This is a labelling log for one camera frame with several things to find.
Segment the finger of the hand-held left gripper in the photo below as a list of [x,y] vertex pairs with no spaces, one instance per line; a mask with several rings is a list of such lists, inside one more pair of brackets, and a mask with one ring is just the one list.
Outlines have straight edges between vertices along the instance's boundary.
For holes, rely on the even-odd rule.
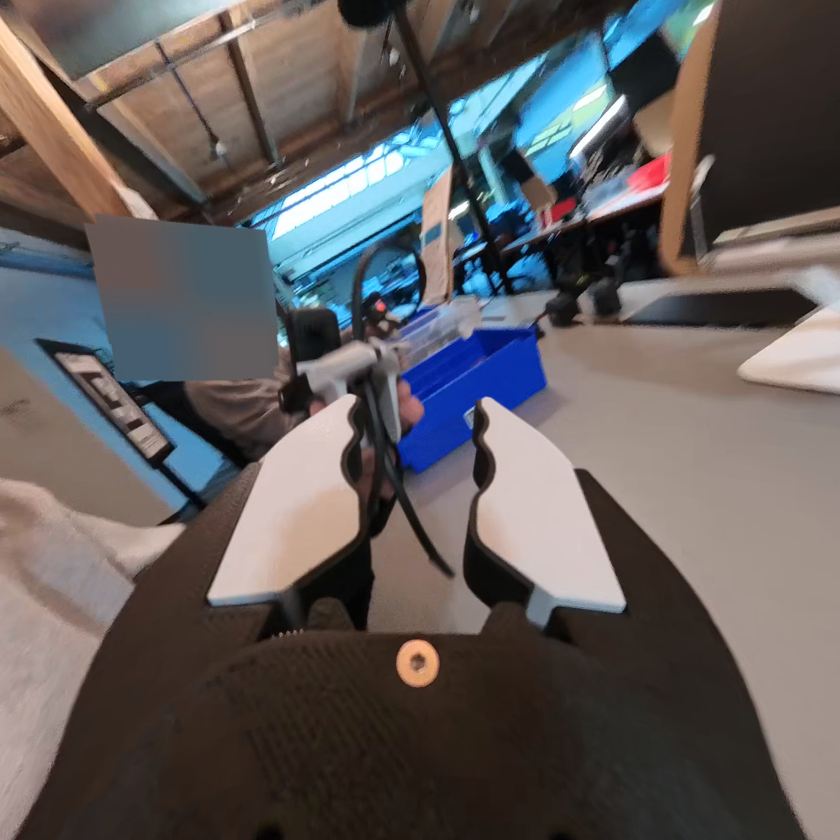
[[370,341],[374,363],[369,376],[374,388],[376,404],[389,441],[397,445],[403,436],[397,384],[402,374],[402,343]]

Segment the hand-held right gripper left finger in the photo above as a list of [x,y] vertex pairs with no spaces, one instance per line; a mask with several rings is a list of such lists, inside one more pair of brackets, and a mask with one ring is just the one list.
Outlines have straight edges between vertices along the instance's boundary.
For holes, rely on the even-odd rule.
[[364,409],[346,395],[281,439],[254,484],[206,594],[210,606],[277,603],[287,625],[322,598],[367,629],[373,590],[361,480]]

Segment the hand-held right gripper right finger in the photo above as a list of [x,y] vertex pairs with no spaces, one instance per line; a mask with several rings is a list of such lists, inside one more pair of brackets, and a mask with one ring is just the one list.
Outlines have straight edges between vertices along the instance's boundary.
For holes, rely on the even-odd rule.
[[488,607],[523,607],[545,628],[558,607],[622,614],[627,599],[568,457],[490,397],[478,400],[476,485],[463,572]]

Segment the blue bin with marker label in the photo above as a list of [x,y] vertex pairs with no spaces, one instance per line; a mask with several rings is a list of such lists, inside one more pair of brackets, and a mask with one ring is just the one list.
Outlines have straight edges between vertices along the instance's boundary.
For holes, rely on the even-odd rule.
[[478,329],[415,364],[402,375],[424,408],[402,438],[402,465],[422,473],[473,433],[476,402],[489,397],[507,409],[545,388],[535,328]]

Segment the person's left forearm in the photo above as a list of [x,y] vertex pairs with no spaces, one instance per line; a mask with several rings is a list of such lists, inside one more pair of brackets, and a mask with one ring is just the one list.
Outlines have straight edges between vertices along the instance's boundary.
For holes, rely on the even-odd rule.
[[32,574],[55,592],[92,574],[96,581],[133,585],[186,526],[135,527],[83,513],[51,491],[19,480],[1,480],[2,569]]

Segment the person's left hand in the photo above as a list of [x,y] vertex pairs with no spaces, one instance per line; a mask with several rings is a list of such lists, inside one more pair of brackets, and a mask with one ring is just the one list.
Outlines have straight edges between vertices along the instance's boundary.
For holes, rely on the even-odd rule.
[[[407,434],[423,419],[424,406],[402,377],[396,381],[396,395],[402,431]],[[388,501],[394,496],[392,485],[385,475],[383,454],[384,450],[375,445],[363,446],[361,450],[362,474],[357,487],[370,508],[375,508],[380,500]]]

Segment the clear plastic bin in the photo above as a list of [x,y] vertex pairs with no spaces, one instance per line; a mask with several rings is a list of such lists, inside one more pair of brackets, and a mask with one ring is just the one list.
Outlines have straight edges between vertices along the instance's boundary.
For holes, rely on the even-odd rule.
[[457,297],[421,311],[398,330],[397,351],[402,371],[408,371],[457,340],[468,339],[482,322],[477,297]]

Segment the tall cardboard sheet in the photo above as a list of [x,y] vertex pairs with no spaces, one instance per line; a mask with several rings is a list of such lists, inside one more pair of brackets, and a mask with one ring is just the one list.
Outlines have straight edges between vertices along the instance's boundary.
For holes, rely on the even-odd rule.
[[450,165],[425,192],[422,203],[421,258],[426,271],[423,306],[448,302],[455,289],[455,247],[449,233],[454,166]]

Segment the black charger block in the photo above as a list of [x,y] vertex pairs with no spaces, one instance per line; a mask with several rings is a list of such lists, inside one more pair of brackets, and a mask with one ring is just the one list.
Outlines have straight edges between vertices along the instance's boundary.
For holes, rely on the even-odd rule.
[[557,293],[545,303],[544,315],[555,328],[570,327],[581,314],[579,298],[588,286],[588,276],[563,274],[554,285]]
[[619,289],[621,279],[615,272],[592,274],[587,293],[590,296],[594,319],[616,320],[623,309]]

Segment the framed marker board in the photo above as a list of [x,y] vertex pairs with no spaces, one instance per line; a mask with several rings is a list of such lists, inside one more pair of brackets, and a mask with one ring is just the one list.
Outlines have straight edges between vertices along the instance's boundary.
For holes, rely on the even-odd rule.
[[175,445],[116,380],[95,350],[51,339],[35,339],[35,343],[149,467],[165,466]]

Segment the black desk mat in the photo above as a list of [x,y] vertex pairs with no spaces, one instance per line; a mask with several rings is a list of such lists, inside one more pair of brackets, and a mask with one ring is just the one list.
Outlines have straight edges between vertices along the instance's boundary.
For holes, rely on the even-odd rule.
[[790,287],[686,293],[660,297],[633,313],[628,326],[697,329],[789,328],[818,309]]

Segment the wooden pillar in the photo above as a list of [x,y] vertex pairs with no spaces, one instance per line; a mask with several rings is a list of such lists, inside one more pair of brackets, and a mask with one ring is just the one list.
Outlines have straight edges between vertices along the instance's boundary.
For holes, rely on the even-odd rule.
[[1,105],[89,220],[133,217],[125,185],[52,87],[37,60],[1,22]]

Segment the black metal pole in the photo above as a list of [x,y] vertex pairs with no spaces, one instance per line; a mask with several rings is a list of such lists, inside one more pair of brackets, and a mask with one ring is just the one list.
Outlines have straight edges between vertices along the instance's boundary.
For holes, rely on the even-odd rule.
[[508,296],[516,294],[516,289],[505,267],[505,261],[492,235],[487,215],[478,200],[474,180],[460,153],[455,137],[449,128],[448,105],[444,104],[435,88],[431,71],[424,57],[412,24],[406,11],[405,1],[339,1],[339,13],[345,24],[352,28],[373,29],[374,26],[395,23],[402,38],[408,64],[414,70],[419,86],[434,111],[434,115],[444,135],[450,155],[453,159],[458,181],[467,194],[469,207],[478,223],[479,231],[485,243],[485,253],[493,262],[500,279],[500,286]]

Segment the red plastic bin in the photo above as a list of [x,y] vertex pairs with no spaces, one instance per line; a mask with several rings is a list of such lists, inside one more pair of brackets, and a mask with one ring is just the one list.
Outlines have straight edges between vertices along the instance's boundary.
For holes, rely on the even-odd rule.
[[669,184],[672,158],[673,152],[669,151],[639,167],[628,177],[626,189],[634,194],[661,194]]

